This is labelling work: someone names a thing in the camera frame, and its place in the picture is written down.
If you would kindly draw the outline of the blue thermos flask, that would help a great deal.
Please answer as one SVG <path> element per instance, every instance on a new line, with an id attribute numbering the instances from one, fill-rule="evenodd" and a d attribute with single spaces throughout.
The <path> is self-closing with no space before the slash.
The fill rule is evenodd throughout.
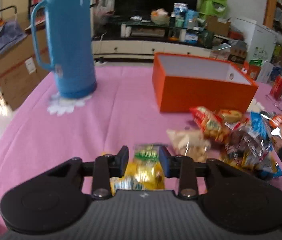
<path id="1" fill-rule="evenodd" d="M 50 63 L 40 58 L 36 14 L 44 9 Z M 91 45 L 90 0 L 42 0 L 31 14 L 31 34 L 38 64 L 53 72 L 61 97 L 79 99 L 96 90 Z"/>

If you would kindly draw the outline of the brown chocolate snack packet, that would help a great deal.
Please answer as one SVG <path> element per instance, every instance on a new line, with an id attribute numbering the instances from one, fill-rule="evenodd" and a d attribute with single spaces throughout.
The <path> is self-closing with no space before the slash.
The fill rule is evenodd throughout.
<path id="1" fill-rule="evenodd" d="M 244 170 L 259 170 L 276 173 L 276 162 L 271 157 L 272 145 L 250 127 L 241 126 L 232 130 L 225 144 L 222 160 Z"/>

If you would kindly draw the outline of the brown cardboard box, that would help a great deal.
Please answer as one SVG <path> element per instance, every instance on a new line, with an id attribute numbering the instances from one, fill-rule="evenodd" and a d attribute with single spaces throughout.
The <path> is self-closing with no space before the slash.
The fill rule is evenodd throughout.
<path id="1" fill-rule="evenodd" d="M 36 60 L 32 35 L 0 55 L 0 88 L 12 110 L 22 105 L 48 75 Z"/>

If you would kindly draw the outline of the white small fridge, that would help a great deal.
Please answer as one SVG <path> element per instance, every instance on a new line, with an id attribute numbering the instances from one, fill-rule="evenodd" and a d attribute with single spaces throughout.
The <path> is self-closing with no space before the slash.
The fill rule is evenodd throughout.
<path id="1" fill-rule="evenodd" d="M 234 18 L 232 24 L 243 33 L 244 41 L 247 43 L 246 61 L 270 62 L 277 44 L 276 33 L 264 25 L 258 25 L 257 21 L 245 17 Z"/>

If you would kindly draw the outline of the fruit bowl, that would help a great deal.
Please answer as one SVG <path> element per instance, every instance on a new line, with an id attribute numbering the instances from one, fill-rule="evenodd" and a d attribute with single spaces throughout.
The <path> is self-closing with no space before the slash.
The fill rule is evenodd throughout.
<path id="1" fill-rule="evenodd" d="M 158 25 L 167 25 L 169 23 L 169 14 L 163 8 L 151 11 L 151 21 Z"/>

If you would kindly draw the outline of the pink floral tablecloth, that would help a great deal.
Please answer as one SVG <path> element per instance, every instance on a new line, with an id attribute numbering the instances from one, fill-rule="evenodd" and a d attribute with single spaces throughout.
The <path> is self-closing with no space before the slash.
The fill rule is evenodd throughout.
<path id="1" fill-rule="evenodd" d="M 159 113 L 148 67 L 100 67 L 97 90 L 83 106 L 48 112 L 56 93 L 49 74 L 18 108 L 0 138 L 0 199 L 12 187 L 72 157 L 90 161 L 122 145 L 167 142 L 189 114 Z M 0 234 L 6 231 L 0 216 Z"/>

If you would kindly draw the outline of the clear beige cracker packet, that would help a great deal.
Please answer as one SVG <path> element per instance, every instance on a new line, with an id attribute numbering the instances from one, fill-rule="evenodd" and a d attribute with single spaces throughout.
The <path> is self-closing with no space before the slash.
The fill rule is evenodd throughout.
<path id="1" fill-rule="evenodd" d="M 210 150 L 211 143 L 204 138 L 201 130 L 176 131 L 168 129 L 166 133 L 176 155 L 190 157 L 194 162 L 198 163 L 206 162 L 208 159 L 207 151 Z"/>

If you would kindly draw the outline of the yellow green snack packet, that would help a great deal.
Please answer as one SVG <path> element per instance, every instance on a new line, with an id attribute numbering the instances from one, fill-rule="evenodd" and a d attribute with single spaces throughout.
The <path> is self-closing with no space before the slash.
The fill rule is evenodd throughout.
<path id="1" fill-rule="evenodd" d="M 117 190 L 163 190 L 164 172 L 159 162 L 161 144 L 138 144 L 123 177 L 110 178 L 112 195 Z"/>

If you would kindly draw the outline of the red peanut snack packet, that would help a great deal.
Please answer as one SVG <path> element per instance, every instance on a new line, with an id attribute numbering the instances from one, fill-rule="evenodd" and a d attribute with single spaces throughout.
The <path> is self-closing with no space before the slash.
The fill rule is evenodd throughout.
<path id="1" fill-rule="evenodd" d="M 224 143 L 229 137 L 229 129 L 223 123 L 221 117 L 205 107 L 190 109 L 195 124 L 201 129 L 204 136 L 218 143 Z"/>

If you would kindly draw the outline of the red soda can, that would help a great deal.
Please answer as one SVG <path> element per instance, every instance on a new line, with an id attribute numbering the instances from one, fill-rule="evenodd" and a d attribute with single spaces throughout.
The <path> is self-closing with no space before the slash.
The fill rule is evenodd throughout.
<path id="1" fill-rule="evenodd" d="M 282 75 L 278 75 L 274 81 L 273 87 L 270 91 L 270 96 L 274 100 L 279 100 L 282 96 Z"/>

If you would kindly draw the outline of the orange cardboard box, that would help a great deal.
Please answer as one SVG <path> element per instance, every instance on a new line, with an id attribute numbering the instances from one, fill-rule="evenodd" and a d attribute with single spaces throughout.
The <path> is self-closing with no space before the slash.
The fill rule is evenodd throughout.
<path id="1" fill-rule="evenodd" d="M 162 113 L 188 113 L 194 107 L 245 113 L 258 90 L 229 61 L 171 53 L 155 53 L 152 83 Z"/>

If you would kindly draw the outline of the white tv cabinet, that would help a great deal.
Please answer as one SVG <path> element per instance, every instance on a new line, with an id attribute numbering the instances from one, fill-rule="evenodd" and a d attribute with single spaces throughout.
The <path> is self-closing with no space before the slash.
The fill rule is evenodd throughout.
<path id="1" fill-rule="evenodd" d="M 172 53 L 210 57 L 211 50 L 186 44 L 141 41 L 141 40 L 102 40 L 92 42 L 95 59 L 142 59 L 152 60 L 155 53 Z"/>

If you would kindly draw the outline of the green plastic drawer unit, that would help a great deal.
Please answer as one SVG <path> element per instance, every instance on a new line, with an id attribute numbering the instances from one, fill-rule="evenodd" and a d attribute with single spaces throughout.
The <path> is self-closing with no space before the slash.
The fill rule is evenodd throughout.
<path id="1" fill-rule="evenodd" d="M 224 18 L 227 12 L 228 0 L 201 0 L 199 16 L 206 19 L 207 16 L 216 16 Z"/>

